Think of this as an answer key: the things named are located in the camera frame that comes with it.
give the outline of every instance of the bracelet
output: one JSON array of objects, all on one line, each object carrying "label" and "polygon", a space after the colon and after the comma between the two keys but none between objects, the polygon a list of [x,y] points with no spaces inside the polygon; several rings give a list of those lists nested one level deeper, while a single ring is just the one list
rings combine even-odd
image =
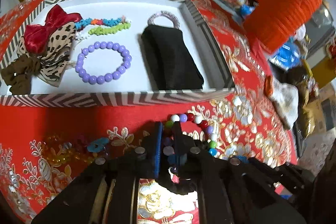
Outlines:
[{"label": "bracelet", "polygon": [[103,28],[101,26],[92,28],[88,31],[88,34],[96,34],[96,35],[102,35],[102,34],[115,34],[118,31],[129,29],[131,27],[131,23],[121,23],[117,26],[110,27],[110,28]]},{"label": "bracelet", "polygon": [[[121,56],[123,57],[123,63],[117,70],[113,73],[107,73],[105,76],[95,76],[95,75],[89,75],[86,73],[86,70],[83,69],[84,65],[84,58],[87,56],[90,52],[94,52],[95,49],[112,49],[114,51],[118,51]],[[82,78],[84,83],[90,83],[91,85],[99,84],[102,85],[105,82],[111,82],[112,80],[117,80],[121,77],[122,74],[125,73],[125,71],[130,68],[132,61],[132,56],[129,54],[129,50],[125,48],[125,46],[120,46],[118,43],[112,43],[112,42],[95,42],[94,45],[90,45],[87,48],[82,49],[82,53],[78,55],[77,58],[77,64],[75,67],[76,72],[78,73],[79,77]]]},{"label": "bracelet", "polygon": [[192,113],[187,114],[174,114],[170,117],[170,121],[167,121],[165,123],[165,135],[166,137],[163,138],[162,144],[164,146],[163,153],[168,156],[168,162],[172,164],[174,162],[174,148],[172,147],[173,140],[171,139],[171,132],[170,129],[172,128],[174,122],[186,122],[186,121],[192,121],[195,124],[197,124],[202,130],[204,130],[208,134],[208,146],[209,146],[209,153],[212,156],[216,156],[217,154],[217,142],[218,137],[216,134],[213,133],[214,127],[208,125],[208,122],[206,120],[203,120],[201,116],[195,116]]},{"label": "bracelet", "polygon": [[92,18],[87,18],[87,19],[82,19],[79,22],[75,23],[75,28],[77,30],[80,30],[82,28],[85,28],[87,25],[105,25],[108,27],[113,27],[118,25],[119,23],[125,23],[126,22],[126,17],[122,16],[118,19],[92,19]]},{"label": "bracelet", "polygon": [[180,22],[178,20],[178,18],[171,12],[168,11],[160,11],[155,13],[154,15],[152,15],[149,19],[148,19],[148,25],[155,25],[154,24],[154,19],[156,19],[157,17],[166,17],[168,18],[174,25],[175,29],[180,29]]}]

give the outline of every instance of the green bead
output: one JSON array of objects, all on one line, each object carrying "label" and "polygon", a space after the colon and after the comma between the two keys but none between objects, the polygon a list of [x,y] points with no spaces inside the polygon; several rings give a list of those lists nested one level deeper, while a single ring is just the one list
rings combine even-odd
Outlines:
[{"label": "green bead", "polygon": [[209,147],[210,147],[210,148],[216,148],[216,147],[217,147],[217,142],[215,142],[215,141],[210,141],[210,142],[209,142]]},{"label": "green bead", "polygon": [[166,128],[172,128],[173,127],[173,122],[172,121],[167,121],[166,124],[165,124],[165,127]]}]

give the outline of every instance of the brown scrunchie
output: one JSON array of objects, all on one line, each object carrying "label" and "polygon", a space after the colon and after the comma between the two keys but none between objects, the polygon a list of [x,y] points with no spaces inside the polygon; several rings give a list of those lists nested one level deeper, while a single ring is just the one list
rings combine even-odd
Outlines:
[{"label": "brown scrunchie", "polygon": [[32,75],[38,74],[40,65],[37,57],[23,54],[0,71],[5,84],[11,85],[12,95],[30,94]]}]

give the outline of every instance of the metal bolt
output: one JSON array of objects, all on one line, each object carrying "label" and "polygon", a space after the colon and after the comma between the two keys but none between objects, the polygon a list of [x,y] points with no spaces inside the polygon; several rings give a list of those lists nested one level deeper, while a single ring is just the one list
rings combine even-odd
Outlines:
[{"label": "metal bolt", "polygon": [[240,164],[240,160],[238,158],[231,158],[230,159],[230,163],[232,165],[239,165]]},{"label": "metal bolt", "polygon": [[198,154],[201,152],[201,150],[197,147],[197,146],[193,146],[191,149],[190,149],[190,152],[193,153],[193,154]]},{"label": "metal bolt", "polygon": [[104,159],[104,158],[96,158],[95,160],[94,160],[94,162],[95,162],[95,164],[97,164],[97,165],[103,165],[105,162],[106,162],[106,159]]},{"label": "metal bolt", "polygon": [[146,149],[144,149],[142,146],[139,146],[139,147],[135,148],[134,151],[135,151],[135,153],[141,155],[141,154],[146,152]]}]

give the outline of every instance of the white bead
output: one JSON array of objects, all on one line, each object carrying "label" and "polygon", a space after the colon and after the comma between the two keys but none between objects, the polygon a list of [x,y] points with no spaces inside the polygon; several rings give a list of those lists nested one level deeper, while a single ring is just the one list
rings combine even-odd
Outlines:
[{"label": "white bead", "polygon": [[195,116],[194,122],[195,124],[200,124],[203,121],[203,118],[201,116]]},{"label": "white bead", "polygon": [[210,134],[209,139],[211,141],[217,142],[217,134]]},{"label": "white bead", "polygon": [[179,121],[180,121],[180,116],[177,115],[177,114],[174,114],[174,115],[172,115],[172,116],[170,117],[170,120],[171,120],[172,122],[179,122]]},{"label": "white bead", "polygon": [[173,155],[174,154],[174,148],[172,148],[171,146],[166,146],[165,148],[163,148],[163,153],[166,155],[166,156],[170,156],[170,155]]}]

